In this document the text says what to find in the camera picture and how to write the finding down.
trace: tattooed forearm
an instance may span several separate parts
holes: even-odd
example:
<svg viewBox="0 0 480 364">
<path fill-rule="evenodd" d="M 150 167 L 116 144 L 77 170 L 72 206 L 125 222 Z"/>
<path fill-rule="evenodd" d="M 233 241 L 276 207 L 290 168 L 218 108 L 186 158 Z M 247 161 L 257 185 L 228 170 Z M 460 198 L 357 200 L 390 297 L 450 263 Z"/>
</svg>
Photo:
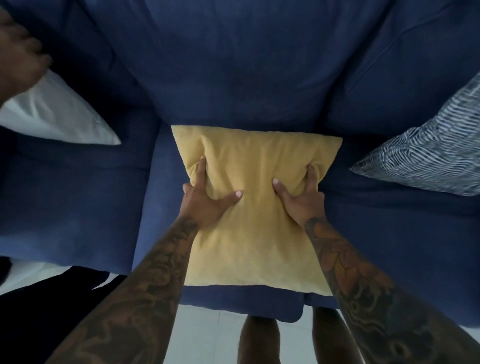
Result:
<svg viewBox="0 0 480 364">
<path fill-rule="evenodd" d="M 305 224 L 333 295 L 367 363 L 480 363 L 480 345 L 395 286 L 324 218 Z"/>
<path fill-rule="evenodd" d="M 179 219 L 47 364 L 162 363 L 196 234 L 195 221 Z"/>
</svg>

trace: throw pillow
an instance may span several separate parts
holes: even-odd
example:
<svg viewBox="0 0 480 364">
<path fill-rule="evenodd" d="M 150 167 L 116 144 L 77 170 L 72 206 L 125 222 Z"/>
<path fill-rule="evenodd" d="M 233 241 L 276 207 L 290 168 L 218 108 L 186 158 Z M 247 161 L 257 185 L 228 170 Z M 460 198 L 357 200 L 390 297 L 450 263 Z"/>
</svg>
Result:
<svg viewBox="0 0 480 364">
<path fill-rule="evenodd" d="M 0 125 L 21 134 L 69 143 L 121 143 L 102 117 L 50 70 L 30 90 L 5 102 L 0 109 Z"/>
<path fill-rule="evenodd" d="M 428 122 L 390 139 L 350 170 L 424 190 L 480 194 L 480 73 Z"/>
<path fill-rule="evenodd" d="M 272 179 L 299 195 L 307 165 L 320 181 L 342 139 L 307 133 L 248 132 L 172 126 L 194 183 L 207 158 L 207 193 L 214 199 L 243 190 L 219 223 L 195 238 L 186 285 L 256 285 L 331 295 L 307 235 L 285 211 Z"/>
</svg>

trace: white tile floor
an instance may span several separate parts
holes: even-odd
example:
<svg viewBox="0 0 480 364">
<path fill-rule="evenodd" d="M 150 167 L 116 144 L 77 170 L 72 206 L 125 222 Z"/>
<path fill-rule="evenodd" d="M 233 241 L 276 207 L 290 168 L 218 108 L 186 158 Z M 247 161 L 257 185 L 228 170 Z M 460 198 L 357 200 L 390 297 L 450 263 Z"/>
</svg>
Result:
<svg viewBox="0 0 480 364">
<path fill-rule="evenodd" d="M 236 364 L 245 315 L 180 306 L 165 364 Z M 294 324 L 279 323 L 282 364 L 317 364 L 312 344 L 312 308 Z M 467 330 L 480 341 L 480 330 Z"/>
</svg>

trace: striped pillow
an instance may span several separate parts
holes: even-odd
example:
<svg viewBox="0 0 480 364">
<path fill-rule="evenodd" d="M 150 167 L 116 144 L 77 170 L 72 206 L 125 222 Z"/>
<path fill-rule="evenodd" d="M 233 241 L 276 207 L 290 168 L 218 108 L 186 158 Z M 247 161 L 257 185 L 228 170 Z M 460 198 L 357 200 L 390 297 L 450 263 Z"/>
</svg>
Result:
<svg viewBox="0 0 480 364">
<path fill-rule="evenodd" d="M 428 122 L 385 142 L 350 170 L 424 190 L 480 194 L 480 73 Z"/>
</svg>

